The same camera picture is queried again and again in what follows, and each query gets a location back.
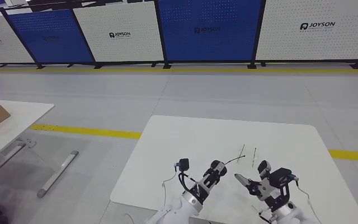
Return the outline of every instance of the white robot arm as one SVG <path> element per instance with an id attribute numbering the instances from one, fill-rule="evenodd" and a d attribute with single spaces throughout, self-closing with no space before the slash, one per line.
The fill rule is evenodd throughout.
<path id="1" fill-rule="evenodd" d="M 267 223 L 276 221 L 277 224 L 291 224 L 294 218 L 300 221 L 300 224 L 317 224 L 308 218 L 301 209 L 289 201 L 290 192 L 288 184 L 296 181 L 298 178 L 292 174 L 291 170 L 279 168 L 270 174 L 271 166 L 264 160 L 257 168 L 260 173 L 261 182 L 253 181 L 243 177 L 241 174 L 235 174 L 236 179 L 244 185 L 251 195 L 257 196 L 264 201 L 272 212 L 270 219 L 261 216 L 262 211 L 258 214 L 261 219 Z"/>
<path id="2" fill-rule="evenodd" d="M 189 169 L 189 160 L 181 159 L 176 166 L 180 170 L 178 175 L 180 183 L 185 189 L 180 196 L 180 206 L 177 208 L 173 208 L 171 205 L 162 207 L 154 216 L 146 220 L 146 224 L 188 224 L 189 217 L 199 214 L 212 188 L 220 181 L 220 177 L 227 173 L 225 165 L 215 160 L 199 182 L 190 178 L 196 184 L 189 189 L 184 181 L 185 177 L 188 178 L 184 171 Z"/>

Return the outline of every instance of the yellow floor line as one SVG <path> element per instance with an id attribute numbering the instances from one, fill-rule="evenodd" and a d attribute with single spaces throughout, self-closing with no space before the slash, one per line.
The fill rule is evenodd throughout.
<path id="1" fill-rule="evenodd" d="M 247 72 L 247 73 L 358 73 L 358 69 L 246 69 L 246 68 L 44 68 L 44 69 L 8 69 L 0 68 L 0 72 Z"/>
<path id="2" fill-rule="evenodd" d="M 141 133 L 139 132 L 126 132 L 123 130 L 104 130 L 95 128 L 77 128 L 77 127 L 66 127 L 58 125 L 48 124 L 34 124 L 31 127 L 32 130 L 47 130 L 50 132 L 63 132 L 71 134 L 87 134 L 92 136 L 106 136 L 114 138 L 131 138 L 139 139 Z M 358 152 L 356 151 L 345 151 L 345 150 L 328 150 L 332 158 L 340 158 L 343 160 L 358 160 Z"/>
<path id="3" fill-rule="evenodd" d="M 123 130 L 104 130 L 94 128 L 77 128 L 66 127 L 58 125 L 35 124 L 31 127 L 32 130 L 48 130 L 50 132 L 63 132 L 72 134 L 88 134 L 92 136 L 107 136 L 115 138 L 132 138 L 139 139 L 141 133 L 139 132 L 125 132 Z"/>
<path id="4" fill-rule="evenodd" d="M 342 160 L 358 160 L 358 152 L 345 150 L 329 150 L 332 158 L 340 158 Z"/>

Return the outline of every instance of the white tabletop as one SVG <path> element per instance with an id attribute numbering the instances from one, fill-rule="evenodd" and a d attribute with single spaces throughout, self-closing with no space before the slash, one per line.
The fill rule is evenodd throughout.
<path id="1" fill-rule="evenodd" d="M 112 191 L 111 201 L 158 210 L 164 202 L 162 182 L 173 176 L 175 162 L 189 158 L 187 174 L 199 181 L 213 160 L 227 162 L 237 157 L 244 144 L 246 157 L 227 165 L 226 176 L 210 192 L 198 218 L 262 224 L 253 206 L 261 210 L 264 202 L 249 195 L 234 173 L 259 180 L 257 166 L 267 160 L 273 171 L 285 167 L 300 178 L 300 187 L 310 194 L 323 224 L 356 222 L 358 205 L 318 132 L 310 125 L 153 116 Z M 183 192 L 178 178 L 167 182 L 166 187 L 167 203 L 176 203 Z M 306 196 L 295 183 L 290 183 L 290 193 L 290 199 L 315 219 Z"/>
<path id="2" fill-rule="evenodd" d="M 0 123 L 0 151 L 55 106 L 54 104 L 4 100 L 0 100 L 0 105 L 11 115 Z"/>

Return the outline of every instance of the gray floor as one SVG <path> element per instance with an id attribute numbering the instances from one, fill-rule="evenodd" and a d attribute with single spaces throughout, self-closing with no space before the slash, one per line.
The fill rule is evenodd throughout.
<path id="1" fill-rule="evenodd" d="M 322 68 L 350 67 L 330 64 Z M 155 114 L 310 124 L 317 128 L 327 148 L 353 151 L 358 151 L 357 86 L 356 74 L 299 70 L 0 73 L 1 100 L 55 104 L 40 123 L 141 132 Z M 138 224 L 153 214 L 111 203 L 109 198 L 136 140 L 35 130 L 25 136 L 38 142 L 36 150 L 48 151 L 58 162 L 72 150 L 80 154 L 43 199 L 38 199 L 36 192 L 52 173 L 30 149 L 21 150 L 0 169 L 0 204 L 7 207 L 12 223 L 130 224 L 124 216 L 128 213 Z M 358 200 L 358 161 L 335 162 Z"/>

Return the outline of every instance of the perforated panel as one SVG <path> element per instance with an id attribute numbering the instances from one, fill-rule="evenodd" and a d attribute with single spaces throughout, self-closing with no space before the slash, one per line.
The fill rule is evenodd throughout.
<path id="1" fill-rule="evenodd" d="M 92 62 L 70 10 L 9 15 L 40 63 Z"/>
<path id="2" fill-rule="evenodd" d="M 0 63 L 33 63 L 10 25 L 0 16 Z"/>
<path id="3" fill-rule="evenodd" d="M 154 2 L 74 9 L 98 62 L 163 60 Z"/>
<path id="4" fill-rule="evenodd" d="M 256 59 L 357 59 L 357 9 L 357 0 L 267 0 Z"/>
<path id="5" fill-rule="evenodd" d="M 168 60 L 250 60 L 261 0 L 160 0 Z"/>

